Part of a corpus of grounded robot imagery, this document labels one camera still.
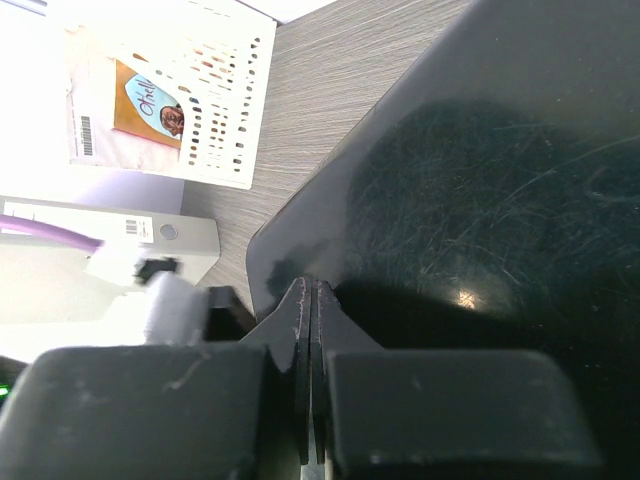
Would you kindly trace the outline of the black drawer organizer box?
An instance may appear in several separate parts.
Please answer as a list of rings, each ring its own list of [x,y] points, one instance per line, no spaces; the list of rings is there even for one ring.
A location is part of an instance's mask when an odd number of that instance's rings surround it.
[[[639,475],[639,5],[477,1],[252,238],[387,347],[530,348]]]

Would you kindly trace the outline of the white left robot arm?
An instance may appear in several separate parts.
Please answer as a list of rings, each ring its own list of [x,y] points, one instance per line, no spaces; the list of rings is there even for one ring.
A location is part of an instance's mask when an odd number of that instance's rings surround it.
[[[154,258],[137,245],[99,246],[87,272],[125,289],[101,320],[116,345],[238,341],[256,326],[233,287],[196,286],[181,276],[178,259]]]

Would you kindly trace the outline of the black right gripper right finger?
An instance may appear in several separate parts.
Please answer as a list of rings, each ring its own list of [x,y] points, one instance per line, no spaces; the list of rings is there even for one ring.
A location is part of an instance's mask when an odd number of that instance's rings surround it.
[[[530,350],[397,350],[331,287],[312,306],[314,456],[330,479],[597,479],[574,388]]]

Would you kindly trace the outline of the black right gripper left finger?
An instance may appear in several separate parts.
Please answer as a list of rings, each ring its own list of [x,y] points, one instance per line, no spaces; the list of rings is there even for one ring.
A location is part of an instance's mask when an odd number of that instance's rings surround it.
[[[237,342],[213,296],[159,310],[146,344],[42,354],[1,413],[5,479],[296,479],[307,461],[313,284]]]

